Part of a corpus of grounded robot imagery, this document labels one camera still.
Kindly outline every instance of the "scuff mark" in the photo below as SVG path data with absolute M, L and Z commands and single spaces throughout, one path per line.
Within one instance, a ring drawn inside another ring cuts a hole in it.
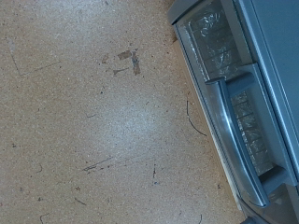
M 133 64 L 133 71 L 134 74 L 140 74 L 140 67 L 139 67 L 139 60 L 136 56 L 136 51 L 132 51 L 132 64 Z
M 124 60 L 124 59 L 130 58 L 132 56 L 132 53 L 130 50 L 126 50 L 125 52 L 120 53 L 118 56 L 119 56 L 120 60 Z
M 119 72 L 122 72 L 122 71 L 127 70 L 127 69 L 129 69 L 129 68 L 127 67 L 127 68 L 123 68 L 123 69 L 119 69 L 119 70 L 113 70 L 113 74 L 114 74 L 114 76 L 115 76 L 115 75 L 117 75 Z

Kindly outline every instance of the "speckled floor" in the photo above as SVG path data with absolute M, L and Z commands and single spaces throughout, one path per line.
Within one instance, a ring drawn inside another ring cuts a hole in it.
M 171 2 L 0 1 L 1 224 L 243 220 L 188 121 Z

